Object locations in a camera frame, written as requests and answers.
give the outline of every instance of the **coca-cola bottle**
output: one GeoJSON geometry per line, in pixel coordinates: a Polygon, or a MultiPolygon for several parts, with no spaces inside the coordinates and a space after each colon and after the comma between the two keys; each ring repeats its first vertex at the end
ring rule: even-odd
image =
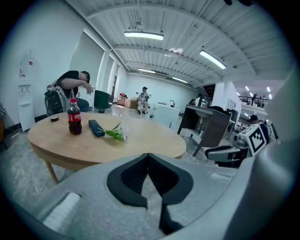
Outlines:
{"type": "Polygon", "coordinates": [[[71,134],[78,135],[81,133],[81,115],[77,106],[77,99],[71,98],[71,105],[67,110],[67,121],[69,122],[69,131],[71,134]]]}

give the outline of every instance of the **railing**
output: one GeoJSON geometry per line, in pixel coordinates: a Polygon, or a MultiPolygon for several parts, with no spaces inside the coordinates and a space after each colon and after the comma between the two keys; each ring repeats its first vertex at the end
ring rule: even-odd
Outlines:
{"type": "Polygon", "coordinates": [[[257,107],[264,107],[269,102],[268,99],[257,98],[257,97],[254,100],[252,100],[252,97],[239,96],[239,99],[241,104],[257,106],[257,107]]]}

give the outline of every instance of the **round wooden table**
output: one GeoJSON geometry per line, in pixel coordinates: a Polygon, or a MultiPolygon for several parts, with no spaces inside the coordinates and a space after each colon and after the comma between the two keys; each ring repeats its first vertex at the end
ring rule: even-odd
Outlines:
{"type": "Polygon", "coordinates": [[[55,183],[59,183],[51,164],[71,170],[80,170],[99,163],[143,153],[162,154],[180,159],[186,150],[184,140],[170,128],[153,120],[116,115],[81,113],[82,133],[69,132],[67,114],[57,114],[59,120],[50,118],[36,123],[28,133],[28,140],[36,155],[43,159],[55,183]],[[96,138],[88,124],[96,120],[107,130],[121,121],[128,129],[126,141],[105,135],[96,138]]]}

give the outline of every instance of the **fluorescent light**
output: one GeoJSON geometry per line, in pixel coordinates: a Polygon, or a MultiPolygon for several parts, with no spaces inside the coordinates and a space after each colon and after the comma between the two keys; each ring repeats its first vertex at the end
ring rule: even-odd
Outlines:
{"type": "Polygon", "coordinates": [[[210,54],[208,54],[203,50],[200,52],[200,55],[207,58],[208,60],[211,60],[214,64],[217,64],[222,69],[227,68],[222,62],[220,62],[218,59],[214,58],[213,56],[211,56],[210,54]]]}
{"type": "Polygon", "coordinates": [[[172,77],[172,79],[175,79],[175,80],[177,80],[177,81],[181,81],[181,82],[183,82],[183,83],[187,83],[188,81],[185,81],[185,80],[181,80],[181,79],[179,79],[179,78],[177,78],[177,77],[172,77]]]}
{"type": "Polygon", "coordinates": [[[141,69],[141,68],[138,68],[138,70],[141,71],[141,72],[146,72],[146,73],[155,73],[153,71],[146,70],[146,69],[141,69]]]}
{"type": "Polygon", "coordinates": [[[124,36],[133,38],[151,38],[155,40],[163,40],[164,35],[150,32],[124,32],[124,36]]]}

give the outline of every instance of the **faucet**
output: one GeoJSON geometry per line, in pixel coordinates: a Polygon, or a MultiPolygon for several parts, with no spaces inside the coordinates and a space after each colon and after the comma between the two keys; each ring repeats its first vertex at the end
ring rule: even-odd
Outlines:
{"type": "Polygon", "coordinates": [[[173,101],[173,100],[171,100],[171,101],[173,102],[173,105],[171,105],[171,107],[175,107],[175,103],[174,103],[174,101],[173,101]]]}

